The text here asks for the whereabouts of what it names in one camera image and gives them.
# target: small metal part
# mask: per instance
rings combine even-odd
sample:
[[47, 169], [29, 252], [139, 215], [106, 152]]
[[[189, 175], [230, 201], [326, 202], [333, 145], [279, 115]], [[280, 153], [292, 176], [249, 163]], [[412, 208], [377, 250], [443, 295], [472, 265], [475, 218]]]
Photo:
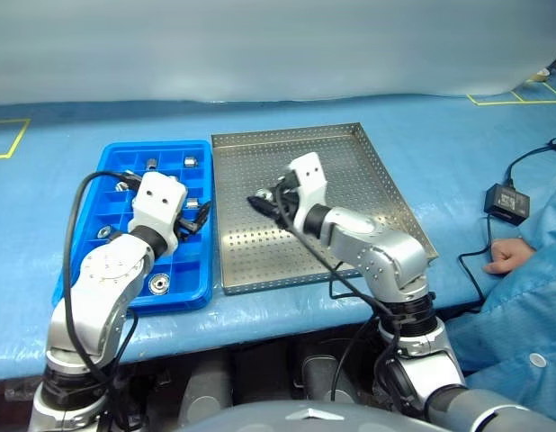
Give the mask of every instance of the small metal part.
[[119, 182], [114, 186], [114, 190], [116, 192], [124, 192], [128, 191], [128, 185], [124, 182]]
[[196, 168], [198, 166], [198, 160], [194, 156], [186, 156], [184, 158], [185, 168]]
[[272, 192], [270, 192], [269, 189], [258, 189], [255, 193], [255, 196], [257, 196], [258, 198], [264, 198], [265, 200], [272, 202], [274, 200], [274, 195], [272, 194]]
[[148, 289], [154, 295], [166, 294], [168, 288], [170, 288], [170, 276], [164, 273], [155, 274], [148, 282]]
[[150, 171], [158, 168], [158, 161], [153, 157], [146, 161], [146, 170]]
[[101, 227], [98, 230], [98, 234], [96, 234], [96, 237], [102, 240], [102, 239], [109, 238], [111, 234], [112, 234], [112, 227], [110, 225], [106, 225], [105, 227]]
[[200, 207], [200, 203], [198, 202], [198, 198], [188, 198], [186, 200], [186, 208], [187, 209], [197, 209]]

